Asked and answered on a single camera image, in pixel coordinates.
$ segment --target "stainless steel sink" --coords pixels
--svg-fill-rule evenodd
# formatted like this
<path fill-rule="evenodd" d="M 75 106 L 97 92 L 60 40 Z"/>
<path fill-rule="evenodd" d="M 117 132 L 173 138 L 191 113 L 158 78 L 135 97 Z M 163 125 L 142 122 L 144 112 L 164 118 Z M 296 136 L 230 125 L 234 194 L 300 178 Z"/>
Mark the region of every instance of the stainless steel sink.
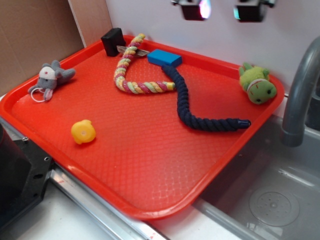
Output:
<path fill-rule="evenodd" d="M 303 144 L 287 147 L 281 124 L 272 116 L 262 126 L 202 193 L 201 208 L 243 239 L 318 240 L 320 132 L 306 128 Z"/>

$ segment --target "white wall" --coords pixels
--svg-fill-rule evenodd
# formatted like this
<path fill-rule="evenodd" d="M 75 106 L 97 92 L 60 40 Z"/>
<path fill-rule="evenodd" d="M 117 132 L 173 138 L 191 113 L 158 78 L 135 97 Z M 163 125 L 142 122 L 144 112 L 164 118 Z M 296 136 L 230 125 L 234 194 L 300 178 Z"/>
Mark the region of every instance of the white wall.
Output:
<path fill-rule="evenodd" d="M 186 21 L 170 0 L 106 0 L 111 23 L 125 35 L 241 65 L 269 68 L 289 92 L 300 60 L 320 35 L 320 0 L 278 0 L 262 23 L 239 23 L 236 0 L 211 0 L 206 21 Z"/>

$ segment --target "brown cardboard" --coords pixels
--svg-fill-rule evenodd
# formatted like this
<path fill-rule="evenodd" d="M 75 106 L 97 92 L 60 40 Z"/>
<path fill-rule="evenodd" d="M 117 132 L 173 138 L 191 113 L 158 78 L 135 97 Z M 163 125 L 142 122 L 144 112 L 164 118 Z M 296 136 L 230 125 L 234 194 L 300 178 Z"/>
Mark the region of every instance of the brown cardboard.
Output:
<path fill-rule="evenodd" d="M 66 0 L 0 0 L 0 96 L 84 47 Z"/>
<path fill-rule="evenodd" d="M 106 0 L 68 0 L 85 47 L 112 29 Z"/>

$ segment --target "yellow rubber duck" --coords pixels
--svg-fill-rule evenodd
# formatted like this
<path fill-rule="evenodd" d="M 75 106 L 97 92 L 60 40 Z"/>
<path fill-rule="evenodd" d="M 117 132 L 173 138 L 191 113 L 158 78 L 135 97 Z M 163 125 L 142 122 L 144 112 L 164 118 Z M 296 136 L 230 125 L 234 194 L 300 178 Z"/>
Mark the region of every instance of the yellow rubber duck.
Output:
<path fill-rule="evenodd" d="M 78 121 L 72 125 L 71 134 L 77 144 L 89 143 L 96 137 L 96 130 L 90 120 Z"/>

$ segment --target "black block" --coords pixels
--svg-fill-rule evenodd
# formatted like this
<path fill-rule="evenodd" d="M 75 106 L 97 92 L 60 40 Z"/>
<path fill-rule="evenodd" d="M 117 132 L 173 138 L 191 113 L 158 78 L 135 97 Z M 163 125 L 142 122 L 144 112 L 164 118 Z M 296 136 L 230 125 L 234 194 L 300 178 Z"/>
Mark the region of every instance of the black block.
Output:
<path fill-rule="evenodd" d="M 240 22 L 262 22 L 266 14 L 266 6 L 260 2 L 257 5 L 237 5 Z"/>
<path fill-rule="evenodd" d="M 107 56 L 115 57 L 118 55 L 117 46 L 126 46 L 126 41 L 119 27 L 112 28 L 104 36 L 101 37 Z"/>

